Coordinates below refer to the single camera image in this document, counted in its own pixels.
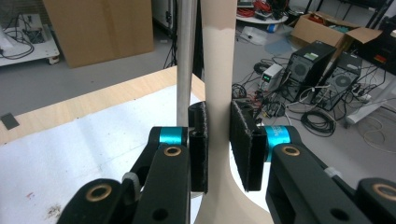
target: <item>white sheet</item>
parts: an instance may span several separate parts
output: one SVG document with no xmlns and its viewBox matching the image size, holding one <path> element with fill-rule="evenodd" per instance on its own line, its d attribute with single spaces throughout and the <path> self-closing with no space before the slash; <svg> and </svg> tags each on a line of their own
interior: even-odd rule
<svg viewBox="0 0 396 224">
<path fill-rule="evenodd" d="M 55 223 L 84 184 L 120 181 L 151 127 L 176 125 L 176 98 L 169 87 L 0 146 L 0 223 Z"/>
</svg>

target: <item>wire bundle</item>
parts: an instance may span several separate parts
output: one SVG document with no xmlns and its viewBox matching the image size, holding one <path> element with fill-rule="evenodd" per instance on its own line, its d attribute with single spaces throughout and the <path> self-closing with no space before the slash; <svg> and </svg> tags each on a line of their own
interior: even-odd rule
<svg viewBox="0 0 396 224">
<path fill-rule="evenodd" d="M 313 121 L 312 117 L 319 118 L 321 121 Z M 336 127 L 336 122 L 333 118 L 318 110 L 303 113 L 301 123 L 309 132 L 320 137 L 332 136 Z"/>
<path fill-rule="evenodd" d="M 11 23 L 14 22 L 15 28 L 12 31 L 8 31 L 6 32 L 6 35 L 8 35 L 9 37 L 11 37 L 12 39 L 14 39 L 15 41 L 17 41 L 20 44 L 26 45 L 29 47 L 29 49 L 27 49 L 26 51 L 22 52 L 22 53 L 17 53 L 17 54 L 12 54 L 12 55 L 6 55 L 5 51 L 3 49 L 0 49 L 0 58 L 4 58 L 4 59 L 9 59 L 9 60 L 17 60 L 23 57 L 26 57 L 27 55 L 31 54 L 33 51 L 35 51 L 35 47 L 30 43 L 30 41 L 26 40 L 24 38 L 23 32 L 19 31 L 17 29 L 18 27 L 18 21 L 23 21 L 25 24 L 25 27 L 30 27 L 29 23 L 24 19 L 24 17 L 22 16 L 22 14 L 18 14 L 18 16 L 16 18 L 13 18 L 7 25 L 7 27 L 4 29 L 4 31 L 6 29 L 9 28 L 9 26 L 11 25 Z"/>
</svg>

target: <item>electronic equipment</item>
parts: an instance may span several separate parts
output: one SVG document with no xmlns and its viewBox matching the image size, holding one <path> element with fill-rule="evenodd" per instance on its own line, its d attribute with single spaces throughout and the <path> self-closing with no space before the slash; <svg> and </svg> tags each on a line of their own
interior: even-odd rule
<svg viewBox="0 0 396 224">
<path fill-rule="evenodd" d="M 262 73 L 260 89 L 262 91 L 274 91 L 280 84 L 282 76 L 280 75 L 283 67 L 277 63 L 271 65 Z"/>
<path fill-rule="evenodd" d="M 298 100 L 298 96 L 302 92 L 304 87 L 298 81 L 293 79 L 288 79 L 281 87 L 280 87 L 280 95 L 289 100 L 290 102 L 295 102 Z"/>
<path fill-rule="evenodd" d="M 294 102 L 302 91 L 317 86 L 335 50 L 317 40 L 291 54 L 285 71 L 290 75 L 281 89 L 282 96 Z"/>
<path fill-rule="evenodd" d="M 326 88 L 317 88 L 311 103 L 332 110 L 361 76 L 361 62 L 360 57 L 343 52 L 319 83 Z"/>
<path fill-rule="evenodd" d="M 316 86 L 327 67 L 336 48 L 320 41 L 315 41 L 295 51 L 289 60 L 286 71 L 290 77 L 305 86 Z"/>
</svg>

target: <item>white plastic part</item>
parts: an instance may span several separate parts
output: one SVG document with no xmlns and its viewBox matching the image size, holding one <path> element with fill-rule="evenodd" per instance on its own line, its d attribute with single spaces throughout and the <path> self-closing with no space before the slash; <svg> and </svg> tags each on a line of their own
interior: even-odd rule
<svg viewBox="0 0 396 224">
<path fill-rule="evenodd" d="M 341 172 L 337 171 L 334 167 L 327 167 L 324 170 L 324 173 L 326 173 L 326 175 L 328 175 L 330 178 L 333 178 L 336 175 L 340 176 L 341 178 L 343 177 Z"/>
</svg>

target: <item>gray floor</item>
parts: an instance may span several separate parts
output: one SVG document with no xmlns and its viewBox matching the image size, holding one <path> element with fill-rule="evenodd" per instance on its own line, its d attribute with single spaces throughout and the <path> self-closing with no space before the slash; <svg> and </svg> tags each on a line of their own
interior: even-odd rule
<svg viewBox="0 0 396 224">
<path fill-rule="evenodd" d="M 245 25 L 248 24 L 238 23 L 238 30 L 242 31 Z M 162 69 L 170 41 L 158 30 L 154 33 L 155 51 L 112 62 L 75 69 L 70 69 L 64 59 L 55 65 L 36 61 L 0 67 L 0 115 L 8 112 L 19 115 Z M 271 59 L 274 55 L 268 53 L 268 50 L 273 53 L 277 51 L 278 56 L 288 58 L 294 48 L 284 48 L 284 42 L 289 43 L 289 33 L 290 28 L 279 27 L 275 34 L 267 35 L 265 47 L 255 46 L 238 38 L 238 41 L 235 41 L 233 81 L 240 81 L 251 73 L 254 64 L 260 59 Z M 161 40 L 165 39 L 168 43 L 162 43 Z M 382 74 L 376 74 L 378 82 Z M 393 76 L 387 76 L 386 83 L 392 79 Z M 254 91 L 255 88 L 257 84 L 253 84 L 249 90 Z M 299 118 L 301 115 L 290 112 L 290 116 Z M 370 133 L 379 125 L 374 119 L 363 120 L 360 125 L 354 125 L 349 129 L 343 128 L 340 121 L 336 132 L 329 138 L 314 136 L 300 121 L 292 120 L 292 124 L 299 130 L 308 148 L 328 165 L 339 170 L 348 184 L 356 187 L 358 181 L 364 177 L 378 176 L 396 181 L 396 173 L 393 170 L 396 154 L 370 147 L 363 138 L 366 134 L 366 138 L 378 141 L 378 147 L 396 151 L 393 139 L 395 114 L 380 110 L 374 116 L 382 121 L 382 133 Z M 265 122 L 274 121 L 275 124 L 288 124 L 286 118 Z"/>
</svg>

